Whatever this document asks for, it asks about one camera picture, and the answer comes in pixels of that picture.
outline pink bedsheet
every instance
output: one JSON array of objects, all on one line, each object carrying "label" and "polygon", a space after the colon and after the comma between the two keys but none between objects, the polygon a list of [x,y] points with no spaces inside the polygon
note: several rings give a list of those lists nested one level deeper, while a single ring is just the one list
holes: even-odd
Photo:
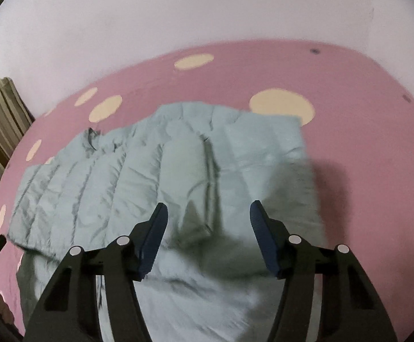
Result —
[{"label": "pink bedsheet", "polygon": [[[195,68],[183,68],[189,60],[174,66],[193,54],[208,55],[188,63]],[[213,44],[92,83],[39,117],[18,145],[0,182],[0,233],[7,233],[24,170],[45,163],[80,131],[105,133],[175,101],[249,109],[254,94],[271,88],[300,94],[314,107],[302,131],[330,245],[352,248],[402,340],[414,329],[414,99],[377,63],[341,47],[307,41]],[[291,99],[284,104],[293,106]],[[281,107],[276,104],[276,111]],[[15,278],[21,255],[12,244],[2,251],[0,290],[23,331]]]}]

